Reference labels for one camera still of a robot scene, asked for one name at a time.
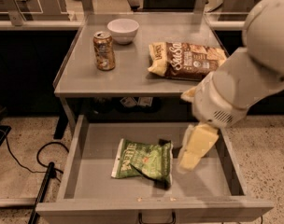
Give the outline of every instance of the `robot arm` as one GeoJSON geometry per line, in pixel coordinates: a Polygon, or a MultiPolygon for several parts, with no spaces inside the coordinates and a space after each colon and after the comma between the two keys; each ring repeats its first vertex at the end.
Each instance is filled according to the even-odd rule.
{"type": "Polygon", "coordinates": [[[244,118],[264,97],[284,90],[284,0],[262,0],[248,14],[245,48],[196,87],[192,113],[217,128],[244,118]]]}

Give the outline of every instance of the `speckled floor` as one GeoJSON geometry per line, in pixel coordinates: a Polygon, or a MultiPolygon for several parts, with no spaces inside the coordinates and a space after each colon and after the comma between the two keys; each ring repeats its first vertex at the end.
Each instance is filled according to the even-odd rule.
{"type": "MultiPolygon", "coordinates": [[[[20,163],[32,171],[46,171],[36,161],[37,151],[48,142],[54,141],[53,135],[57,125],[57,117],[15,117],[2,120],[3,125],[11,127],[8,142],[12,153],[20,163]]],[[[71,133],[67,128],[64,138],[60,141],[69,147],[71,133]]],[[[55,163],[58,169],[64,169],[67,153],[64,148],[54,145],[43,149],[39,158],[42,163],[55,163]]],[[[35,198],[39,192],[44,174],[32,174],[21,168],[10,156],[6,142],[0,146],[0,199],[35,198]]],[[[45,197],[46,202],[56,199],[60,183],[57,179],[50,181],[45,197]]],[[[0,224],[28,223],[30,209],[2,209],[0,210],[0,224]]]]}
{"type": "Polygon", "coordinates": [[[263,223],[284,223],[284,116],[247,117],[228,134],[251,196],[274,202],[263,223]]]}

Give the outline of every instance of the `aluminum can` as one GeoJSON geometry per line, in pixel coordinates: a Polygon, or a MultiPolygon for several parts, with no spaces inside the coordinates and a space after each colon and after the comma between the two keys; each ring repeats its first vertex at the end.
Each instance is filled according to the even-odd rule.
{"type": "Polygon", "coordinates": [[[93,45],[96,57],[96,67],[103,71],[115,68],[115,55],[113,39],[109,32],[97,32],[94,34],[93,45]]]}

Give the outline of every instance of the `black cable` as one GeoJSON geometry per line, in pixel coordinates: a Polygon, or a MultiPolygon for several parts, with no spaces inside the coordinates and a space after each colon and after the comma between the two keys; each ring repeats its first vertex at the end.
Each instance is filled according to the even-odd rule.
{"type": "Polygon", "coordinates": [[[8,148],[8,151],[10,153],[10,155],[12,156],[12,158],[16,161],[17,164],[19,164],[20,167],[28,170],[30,173],[33,173],[33,174],[37,174],[37,173],[40,173],[40,174],[45,174],[46,172],[45,171],[32,171],[30,168],[22,165],[19,160],[14,156],[14,154],[12,153],[11,149],[10,149],[10,145],[9,145],[9,141],[7,139],[7,134],[6,132],[0,130],[1,133],[3,133],[4,137],[5,137],[5,140],[6,140],[6,143],[7,143],[7,148],[8,148]]]}
{"type": "MultiPolygon", "coordinates": [[[[24,169],[28,170],[30,173],[33,173],[33,174],[37,174],[37,173],[39,173],[39,174],[45,174],[45,173],[46,173],[45,171],[33,171],[33,170],[31,170],[30,168],[28,168],[28,167],[22,165],[22,164],[19,162],[19,160],[14,156],[14,154],[12,153],[12,151],[11,151],[11,148],[10,148],[10,145],[9,145],[9,141],[8,141],[8,139],[7,139],[7,134],[6,134],[6,132],[4,132],[3,130],[0,130],[0,132],[4,135],[4,137],[5,137],[5,139],[6,139],[7,148],[8,148],[8,151],[9,151],[10,155],[11,155],[12,158],[16,161],[16,163],[19,164],[19,166],[20,166],[21,168],[24,168],[24,169]]],[[[39,159],[39,154],[40,154],[40,152],[41,152],[45,147],[50,146],[50,145],[60,145],[61,147],[64,147],[64,149],[66,150],[67,153],[69,152],[68,148],[67,148],[63,143],[61,143],[61,142],[56,142],[56,141],[49,142],[49,143],[47,143],[46,145],[44,145],[43,147],[41,147],[41,148],[38,150],[37,154],[36,154],[36,160],[37,160],[37,162],[38,162],[41,166],[46,167],[46,168],[48,168],[48,165],[46,165],[46,164],[44,164],[44,163],[42,163],[42,162],[40,161],[40,159],[39,159]]],[[[55,168],[55,171],[57,171],[57,172],[59,172],[59,173],[61,173],[61,174],[64,173],[62,170],[60,170],[60,169],[58,169],[58,168],[55,168]]]]}
{"type": "MultiPolygon", "coordinates": [[[[43,147],[41,147],[41,148],[38,150],[37,154],[36,154],[36,160],[37,160],[37,162],[38,162],[41,166],[46,167],[46,168],[48,167],[48,165],[46,165],[46,164],[44,164],[44,163],[42,163],[42,162],[40,161],[40,159],[39,159],[39,154],[40,154],[40,152],[41,152],[45,147],[50,146],[50,145],[59,145],[59,146],[63,147],[63,148],[66,150],[67,153],[69,152],[68,148],[67,148],[63,143],[58,142],[58,141],[49,142],[49,143],[47,143],[46,145],[44,145],[43,147]]],[[[63,173],[63,171],[60,170],[60,169],[58,169],[58,168],[55,168],[55,170],[56,170],[57,172],[61,173],[61,174],[63,173]]]]}

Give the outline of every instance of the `gray countertop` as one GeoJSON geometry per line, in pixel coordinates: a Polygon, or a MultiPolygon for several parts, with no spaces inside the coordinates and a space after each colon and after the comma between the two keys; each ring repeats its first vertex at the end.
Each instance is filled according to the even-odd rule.
{"type": "Polygon", "coordinates": [[[194,81],[170,80],[148,71],[149,44],[153,42],[189,42],[219,47],[216,37],[204,20],[195,22],[192,13],[140,13],[91,15],[84,25],[56,87],[60,97],[93,96],[179,96],[197,84],[194,81]],[[114,44],[116,67],[100,71],[95,65],[92,38],[97,31],[107,31],[107,24],[117,18],[139,22],[134,42],[114,44]]]}

